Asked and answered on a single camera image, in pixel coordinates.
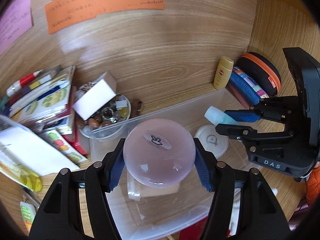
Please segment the yellow sunscreen bottle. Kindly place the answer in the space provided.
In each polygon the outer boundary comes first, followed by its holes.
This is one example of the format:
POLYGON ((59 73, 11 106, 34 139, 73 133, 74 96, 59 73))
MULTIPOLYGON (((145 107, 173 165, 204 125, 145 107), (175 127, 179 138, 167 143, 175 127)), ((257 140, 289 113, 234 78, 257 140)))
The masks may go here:
POLYGON ((234 61, 229 57, 222 56, 216 69, 214 76, 213 87, 216 90, 223 89, 231 77, 234 61))

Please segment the metal nail clipper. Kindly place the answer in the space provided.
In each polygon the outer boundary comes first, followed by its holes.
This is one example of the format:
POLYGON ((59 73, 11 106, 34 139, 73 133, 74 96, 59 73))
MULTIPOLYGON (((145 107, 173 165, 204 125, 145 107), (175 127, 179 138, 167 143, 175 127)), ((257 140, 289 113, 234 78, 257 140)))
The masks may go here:
POLYGON ((30 189, 22 187, 22 194, 25 196, 25 199, 28 200, 36 209, 41 205, 42 200, 30 189))

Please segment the pink round jar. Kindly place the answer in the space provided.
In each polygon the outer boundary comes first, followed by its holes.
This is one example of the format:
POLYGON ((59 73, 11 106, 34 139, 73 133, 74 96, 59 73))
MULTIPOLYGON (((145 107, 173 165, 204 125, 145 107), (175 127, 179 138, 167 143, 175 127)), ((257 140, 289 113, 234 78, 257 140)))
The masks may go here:
POLYGON ((138 182, 153 188, 178 184, 192 170, 193 137, 179 123, 150 119, 138 124, 124 142, 125 166, 138 182))

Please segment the black orange round case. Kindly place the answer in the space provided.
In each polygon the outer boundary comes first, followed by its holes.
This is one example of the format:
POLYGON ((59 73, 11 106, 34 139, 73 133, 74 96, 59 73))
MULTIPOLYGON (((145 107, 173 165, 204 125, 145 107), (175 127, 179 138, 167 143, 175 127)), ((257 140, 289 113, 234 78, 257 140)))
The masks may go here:
POLYGON ((264 56, 247 52, 237 61, 236 66, 251 77, 270 97, 278 95, 281 89, 281 75, 277 68, 264 56))

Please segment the yellow green spray bottle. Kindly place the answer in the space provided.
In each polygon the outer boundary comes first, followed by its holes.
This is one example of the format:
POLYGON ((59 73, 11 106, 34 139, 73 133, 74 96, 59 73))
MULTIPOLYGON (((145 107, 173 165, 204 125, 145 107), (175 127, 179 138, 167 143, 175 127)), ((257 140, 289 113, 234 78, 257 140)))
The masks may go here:
POLYGON ((1 152, 1 173, 31 191, 40 192, 43 188, 39 175, 24 165, 14 162, 3 152, 1 152))

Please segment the beige foam jar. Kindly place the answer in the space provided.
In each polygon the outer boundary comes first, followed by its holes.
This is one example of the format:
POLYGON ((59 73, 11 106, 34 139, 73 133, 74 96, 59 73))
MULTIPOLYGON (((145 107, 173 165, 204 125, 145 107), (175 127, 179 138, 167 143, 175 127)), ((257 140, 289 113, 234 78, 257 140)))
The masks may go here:
POLYGON ((143 185, 127 173, 127 195, 128 198, 134 201, 140 201, 142 198, 166 196, 177 193, 181 183, 165 188, 153 188, 143 185))

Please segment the white paper bag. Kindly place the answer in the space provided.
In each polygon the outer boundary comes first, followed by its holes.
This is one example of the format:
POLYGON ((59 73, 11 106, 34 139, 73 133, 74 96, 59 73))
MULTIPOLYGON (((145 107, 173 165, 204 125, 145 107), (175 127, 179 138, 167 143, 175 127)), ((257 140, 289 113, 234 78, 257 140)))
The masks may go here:
POLYGON ((29 168, 39 176, 57 173, 63 168, 71 171, 79 169, 78 165, 30 129, 3 115, 1 151, 9 153, 16 164, 29 168))

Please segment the pink sticky note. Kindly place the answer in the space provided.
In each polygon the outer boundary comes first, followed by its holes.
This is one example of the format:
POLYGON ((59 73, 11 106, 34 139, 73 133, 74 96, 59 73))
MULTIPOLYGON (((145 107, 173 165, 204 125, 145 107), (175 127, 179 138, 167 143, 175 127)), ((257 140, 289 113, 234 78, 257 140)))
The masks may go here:
POLYGON ((1 54, 32 26, 31 0, 14 0, 1 18, 1 54))

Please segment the teal small bottle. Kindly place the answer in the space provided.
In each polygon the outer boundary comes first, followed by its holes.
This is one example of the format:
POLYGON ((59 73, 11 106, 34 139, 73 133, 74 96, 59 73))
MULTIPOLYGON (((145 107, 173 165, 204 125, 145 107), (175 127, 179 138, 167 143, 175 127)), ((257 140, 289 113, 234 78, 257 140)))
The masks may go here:
POLYGON ((238 125, 238 122, 231 118, 228 114, 213 106, 210 106, 207 109, 204 117, 215 126, 218 124, 238 125))

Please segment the clear plastic storage bin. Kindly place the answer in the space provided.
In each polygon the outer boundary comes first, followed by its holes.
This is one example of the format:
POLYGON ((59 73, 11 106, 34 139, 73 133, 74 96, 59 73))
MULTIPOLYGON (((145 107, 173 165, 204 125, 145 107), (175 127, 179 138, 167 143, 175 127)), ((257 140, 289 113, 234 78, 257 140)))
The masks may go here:
POLYGON ((120 139, 130 145, 119 183, 106 196, 122 239, 160 239, 208 215, 213 194, 192 164, 192 138, 234 169, 253 167, 241 142, 216 133, 204 116, 209 107, 225 111, 241 105, 223 89, 93 132, 93 161, 101 161, 120 139))

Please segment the fruit pattern box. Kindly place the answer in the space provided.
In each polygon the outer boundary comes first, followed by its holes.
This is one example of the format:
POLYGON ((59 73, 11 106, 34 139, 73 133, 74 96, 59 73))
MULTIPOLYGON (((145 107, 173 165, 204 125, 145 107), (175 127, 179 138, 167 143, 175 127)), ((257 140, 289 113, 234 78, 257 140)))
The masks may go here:
POLYGON ((80 164, 87 160, 82 154, 80 154, 75 148, 73 148, 62 135, 56 131, 51 130, 39 134, 44 141, 51 144, 55 149, 61 152, 65 157, 71 160, 75 164, 80 164))

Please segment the bowl of beads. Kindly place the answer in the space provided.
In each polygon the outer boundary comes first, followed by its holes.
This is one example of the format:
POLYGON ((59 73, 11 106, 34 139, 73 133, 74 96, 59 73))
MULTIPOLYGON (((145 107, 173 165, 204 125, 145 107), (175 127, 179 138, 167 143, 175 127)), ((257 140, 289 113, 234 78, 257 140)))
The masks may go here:
POLYGON ((89 138, 96 129, 139 116, 143 108, 142 100, 133 99, 129 101, 123 94, 117 94, 87 120, 77 116, 75 126, 80 133, 89 138))

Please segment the red velvet pouch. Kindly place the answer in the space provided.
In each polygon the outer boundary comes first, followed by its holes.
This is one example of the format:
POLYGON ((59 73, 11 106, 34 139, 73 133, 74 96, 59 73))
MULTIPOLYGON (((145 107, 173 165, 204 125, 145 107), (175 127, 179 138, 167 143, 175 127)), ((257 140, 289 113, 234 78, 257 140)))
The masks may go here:
POLYGON ((207 217, 200 220, 199 222, 183 229, 180 232, 179 240, 199 240, 203 230, 204 226, 206 224, 207 217))

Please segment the white small box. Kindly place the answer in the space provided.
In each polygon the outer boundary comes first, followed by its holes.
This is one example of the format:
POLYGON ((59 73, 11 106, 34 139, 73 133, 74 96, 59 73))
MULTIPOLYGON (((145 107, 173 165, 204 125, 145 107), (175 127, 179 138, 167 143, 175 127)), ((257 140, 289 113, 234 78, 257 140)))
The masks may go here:
POLYGON ((87 120, 116 96, 116 89, 116 80, 109 72, 104 72, 96 80, 80 86, 72 107, 83 120, 87 120))

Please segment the stack of books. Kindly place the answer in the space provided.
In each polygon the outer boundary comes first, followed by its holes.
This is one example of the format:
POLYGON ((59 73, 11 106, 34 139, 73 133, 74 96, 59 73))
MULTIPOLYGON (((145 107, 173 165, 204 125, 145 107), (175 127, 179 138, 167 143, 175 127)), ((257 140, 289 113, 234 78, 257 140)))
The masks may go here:
POLYGON ((30 129, 41 130, 46 123, 68 111, 75 70, 75 65, 61 69, 52 80, 5 107, 3 115, 30 129))

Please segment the orange sticky note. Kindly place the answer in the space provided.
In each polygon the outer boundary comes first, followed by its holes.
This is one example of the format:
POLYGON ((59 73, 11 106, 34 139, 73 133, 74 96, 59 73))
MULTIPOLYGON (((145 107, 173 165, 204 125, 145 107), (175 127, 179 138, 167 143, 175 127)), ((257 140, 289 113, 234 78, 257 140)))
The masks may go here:
POLYGON ((163 10, 164 0, 53 0, 44 8, 50 35, 105 13, 139 9, 163 10))

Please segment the white green orange tube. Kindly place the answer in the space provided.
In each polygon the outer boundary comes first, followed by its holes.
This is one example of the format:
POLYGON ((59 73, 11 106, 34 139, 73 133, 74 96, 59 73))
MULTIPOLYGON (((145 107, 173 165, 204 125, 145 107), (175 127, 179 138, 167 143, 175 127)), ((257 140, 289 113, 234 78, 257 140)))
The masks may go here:
POLYGON ((35 207, 26 202, 20 202, 20 210, 27 231, 30 232, 34 218, 36 216, 35 207))

